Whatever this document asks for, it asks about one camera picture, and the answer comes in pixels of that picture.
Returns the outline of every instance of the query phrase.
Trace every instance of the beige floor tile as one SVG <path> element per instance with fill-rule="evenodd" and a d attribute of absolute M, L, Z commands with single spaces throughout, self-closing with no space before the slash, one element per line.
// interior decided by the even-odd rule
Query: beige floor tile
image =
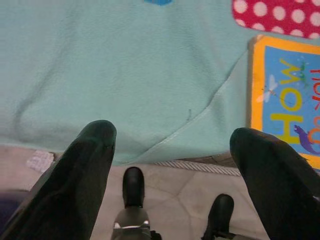
<path fill-rule="evenodd" d="M 172 199 L 174 196 L 168 192 L 158 190 L 149 186 L 145 187 L 145 199 L 143 207 L 148 211 Z"/>
<path fill-rule="evenodd" d="M 200 240 L 205 233 L 208 222 L 197 217 L 190 217 L 190 220 L 193 239 Z"/>
<path fill-rule="evenodd" d="M 102 204 L 91 235 L 92 239 L 112 231 L 114 220 L 124 208 L 122 200 L 122 179 L 109 175 Z"/>
<path fill-rule="evenodd" d="M 215 198 L 219 194 L 233 193 L 230 178 L 237 177 L 197 172 L 178 197 L 192 217 L 207 220 Z"/>
<path fill-rule="evenodd" d="M 233 185 L 240 191 L 240 192 L 246 192 L 248 193 L 248 189 L 245 183 L 245 180 L 242 176 L 240 177 L 231 177 L 230 181 L 233 183 Z"/>
<path fill-rule="evenodd" d="M 26 166 L 33 149 L 0 146 L 0 189 L 30 190 L 41 173 Z"/>
<path fill-rule="evenodd" d="M 160 233 L 163 240 L 193 240 L 190 216 L 177 198 L 147 212 L 151 229 Z"/>
<path fill-rule="evenodd" d="M 128 166 L 114 166 L 114 165 L 112 165 L 109 174 L 111 174 L 113 176 L 117 176 L 119 178 L 122 178 L 125 174 L 126 169 L 130 168 L 130 167 L 133 167 L 133 166 L 131 166 L 131 165 L 128 165 Z"/>
<path fill-rule="evenodd" d="M 145 184 L 176 196 L 193 177 L 194 171 L 157 165 L 138 165 L 145 178 Z"/>

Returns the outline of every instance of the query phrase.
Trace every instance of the children's book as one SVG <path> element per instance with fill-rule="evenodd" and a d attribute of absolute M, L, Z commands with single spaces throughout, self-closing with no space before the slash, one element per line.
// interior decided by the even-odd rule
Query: children's book
<path fill-rule="evenodd" d="M 320 46 L 257 36 L 250 126 L 287 142 L 320 170 Z"/>

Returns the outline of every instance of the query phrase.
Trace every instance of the white polka dot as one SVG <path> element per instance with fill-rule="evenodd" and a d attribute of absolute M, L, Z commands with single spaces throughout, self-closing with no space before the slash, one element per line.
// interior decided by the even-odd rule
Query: white polka dot
<path fill-rule="evenodd" d="M 236 21 L 237 24 L 239 24 L 239 25 L 242 26 L 242 27 L 245 27 L 245 26 L 246 26 L 245 21 L 243 21 L 243 20 L 241 20 L 241 19 L 236 19 L 235 21 Z"/>
<path fill-rule="evenodd" d="M 274 33 L 278 33 L 278 34 L 283 34 L 284 33 L 284 30 L 279 27 L 279 26 L 274 26 L 272 29 L 271 29 L 271 32 L 274 32 Z"/>
<path fill-rule="evenodd" d="M 310 16 L 310 22 L 313 26 L 319 27 L 320 26 L 320 12 L 315 11 Z"/>
<path fill-rule="evenodd" d="M 267 5 L 262 1 L 257 2 L 253 6 L 253 12 L 258 17 L 262 17 L 262 16 L 266 15 L 267 11 L 268 11 Z"/>
<path fill-rule="evenodd" d="M 264 31 L 265 30 L 265 27 L 261 24 L 261 23 L 255 23 L 252 25 L 252 28 L 253 29 L 257 29 L 257 30 L 261 30 L 261 31 Z"/>
<path fill-rule="evenodd" d="M 297 37 L 303 37 L 304 33 L 302 31 L 300 31 L 299 29 L 295 29 L 290 32 L 290 35 L 297 36 Z"/>
<path fill-rule="evenodd" d="M 305 20 L 305 13 L 301 9 L 296 9 L 292 12 L 291 18 L 294 22 L 300 24 Z"/>
<path fill-rule="evenodd" d="M 312 0 L 313 4 L 316 6 L 320 6 L 320 0 Z"/>
<path fill-rule="evenodd" d="M 276 6 L 272 12 L 274 18 L 279 21 L 283 20 L 286 16 L 286 10 L 282 6 Z"/>
<path fill-rule="evenodd" d="M 245 11 L 247 11 L 248 4 L 245 0 L 235 0 L 233 7 L 237 13 L 243 14 Z"/>
<path fill-rule="evenodd" d="M 311 33 L 311 34 L 309 35 L 309 38 L 310 38 L 310 39 L 318 39 L 318 38 L 320 38 L 320 35 L 319 35 L 319 33 L 317 33 L 317 32 L 313 32 L 313 33 Z"/>

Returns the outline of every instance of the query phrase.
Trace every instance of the red polka dot fabric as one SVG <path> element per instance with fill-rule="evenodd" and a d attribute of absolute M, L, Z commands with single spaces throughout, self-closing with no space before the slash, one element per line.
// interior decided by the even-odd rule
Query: red polka dot fabric
<path fill-rule="evenodd" d="M 232 14 L 245 28 L 308 39 L 320 37 L 320 0 L 233 0 Z"/>

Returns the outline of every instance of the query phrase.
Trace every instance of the tiled floor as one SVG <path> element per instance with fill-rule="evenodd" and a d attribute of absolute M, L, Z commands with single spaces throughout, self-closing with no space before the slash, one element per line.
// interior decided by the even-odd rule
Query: tiled floor
<path fill-rule="evenodd" d="M 26 167 L 33 150 L 0 147 L 0 189 L 29 190 L 40 173 Z M 215 197 L 234 199 L 230 231 L 255 239 L 269 239 L 241 177 L 203 173 L 156 165 L 139 165 L 144 173 L 151 227 L 164 240 L 200 240 Z M 110 239 L 113 221 L 123 208 L 122 176 L 126 167 L 112 167 L 92 240 Z"/>

